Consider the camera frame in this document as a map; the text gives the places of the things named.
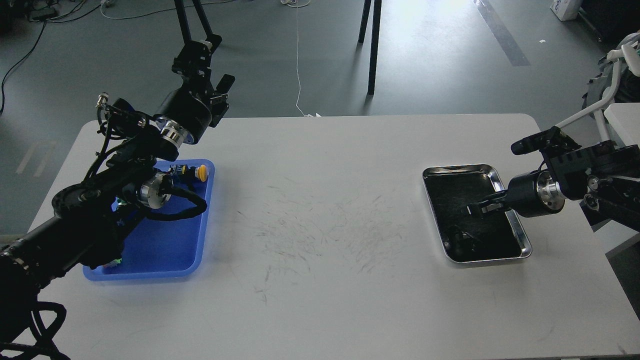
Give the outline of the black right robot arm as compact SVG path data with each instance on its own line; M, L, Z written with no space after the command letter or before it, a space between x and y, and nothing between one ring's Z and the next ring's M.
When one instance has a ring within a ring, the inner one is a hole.
M515 141L514 155L540 152L545 168L522 173L505 190L461 208L485 218L514 210L525 218L558 214L566 200L582 201L590 212L639 230L639 147L613 140L582 146L558 126Z

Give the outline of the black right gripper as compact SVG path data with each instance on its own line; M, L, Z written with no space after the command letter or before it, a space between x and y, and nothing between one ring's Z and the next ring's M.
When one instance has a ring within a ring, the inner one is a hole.
M466 214L484 219L513 209L525 218L558 214L566 197L548 170L534 170L510 180L507 191L488 194L478 202L466 205Z

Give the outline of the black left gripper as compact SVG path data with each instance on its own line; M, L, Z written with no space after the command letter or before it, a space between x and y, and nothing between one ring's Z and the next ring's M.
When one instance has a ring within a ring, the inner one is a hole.
M154 122L162 138L175 147L198 144L208 127L215 128L230 108L228 93L236 81L224 74L217 86L211 84L211 57L222 43L217 34L205 40L189 39L185 42L171 66L172 72L182 78L182 86L170 92L154 114ZM193 96L209 95L209 108Z

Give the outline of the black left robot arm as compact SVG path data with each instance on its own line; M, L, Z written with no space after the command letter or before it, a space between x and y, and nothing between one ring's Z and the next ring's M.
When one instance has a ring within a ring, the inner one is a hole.
M222 37L185 39L172 71L182 86L163 101L157 114L137 111L119 98L96 104L98 134L104 141L82 182L51 200L54 216L1 248L1 351L16 360L38 356L66 360L54 342L66 308L38 296L52 280L76 265L100 267L121 258L126 237L144 219L178 221L203 214L208 205L174 179L199 170L159 170L159 159L175 161L183 144L195 145L229 109L235 78L211 84L211 57Z

